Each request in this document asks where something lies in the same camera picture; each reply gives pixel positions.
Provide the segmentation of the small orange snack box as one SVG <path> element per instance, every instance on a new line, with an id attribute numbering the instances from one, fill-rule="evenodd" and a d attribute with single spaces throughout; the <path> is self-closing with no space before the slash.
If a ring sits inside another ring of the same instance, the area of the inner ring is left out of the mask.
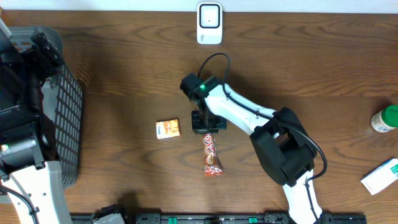
<path id="1" fill-rule="evenodd" d="M 155 127 L 157 139 L 168 139 L 180 136 L 179 122 L 177 119 L 156 122 Z"/>

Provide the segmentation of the red Top chocolate bar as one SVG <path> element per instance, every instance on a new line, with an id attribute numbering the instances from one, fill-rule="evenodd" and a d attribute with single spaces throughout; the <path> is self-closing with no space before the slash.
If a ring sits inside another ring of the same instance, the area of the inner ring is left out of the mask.
<path id="1" fill-rule="evenodd" d="M 217 156 L 214 134 L 205 134 L 203 137 L 203 149 L 205 155 L 205 177 L 220 176 L 223 174 Z"/>

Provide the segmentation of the green lid jar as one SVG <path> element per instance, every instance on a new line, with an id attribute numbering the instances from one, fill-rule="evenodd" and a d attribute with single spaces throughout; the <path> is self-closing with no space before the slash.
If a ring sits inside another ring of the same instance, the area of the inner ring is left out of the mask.
<path id="1" fill-rule="evenodd" d="M 372 116 L 371 125 L 377 132 L 387 133 L 398 127 L 397 119 L 397 105 L 390 105 Z"/>

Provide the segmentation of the white green carton box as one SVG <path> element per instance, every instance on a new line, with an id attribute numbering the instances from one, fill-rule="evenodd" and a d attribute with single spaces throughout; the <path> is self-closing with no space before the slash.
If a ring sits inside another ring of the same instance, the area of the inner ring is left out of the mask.
<path id="1" fill-rule="evenodd" d="M 386 161 L 361 179 L 371 195 L 378 194 L 397 180 L 397 158 Z"/>

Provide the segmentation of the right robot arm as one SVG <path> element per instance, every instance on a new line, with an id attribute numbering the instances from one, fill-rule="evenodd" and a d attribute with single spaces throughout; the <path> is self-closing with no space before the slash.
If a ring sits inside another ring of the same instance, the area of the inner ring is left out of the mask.
<path id="1" fill-rule="evenodd" d="M 321 150 L 292 110 L 259 106 L 215 77 L 202 81 L 191 73 L 180 89 L 198 107 L 192 113 L 194 133 L 216 134 L 228 121 L 243 130 L 266 174 L 282 186 L 290 218 L 295 223 L 321 222 L 323 211 L 313 188 L 314 158 Z"/>

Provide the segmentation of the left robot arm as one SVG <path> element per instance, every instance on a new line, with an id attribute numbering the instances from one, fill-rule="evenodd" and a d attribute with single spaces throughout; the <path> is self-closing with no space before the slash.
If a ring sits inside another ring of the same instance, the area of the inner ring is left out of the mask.
<path id="1" fill-rule="evenodd" d="M 65 61 L 44 32 L 20 51 L 1 24 L 1 195 L 21 223 L 71 223 L 54 122 L 44 113 L 42 85 Z"/>

